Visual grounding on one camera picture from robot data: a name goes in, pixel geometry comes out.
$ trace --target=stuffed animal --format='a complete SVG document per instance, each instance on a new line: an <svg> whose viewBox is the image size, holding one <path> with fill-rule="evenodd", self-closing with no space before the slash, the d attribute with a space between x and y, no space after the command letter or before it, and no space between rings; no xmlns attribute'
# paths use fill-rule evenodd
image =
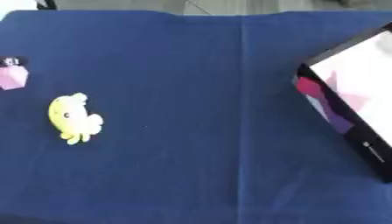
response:
<svg viewBox="0 0 392 224"><path fill-rule="evenodd" d="M103 125L100 115L88 115L85 108L87 96L82 93L56 98L49 106L49 119L61 131L60 137L68 144L87 142L98 134Z"/></svg>

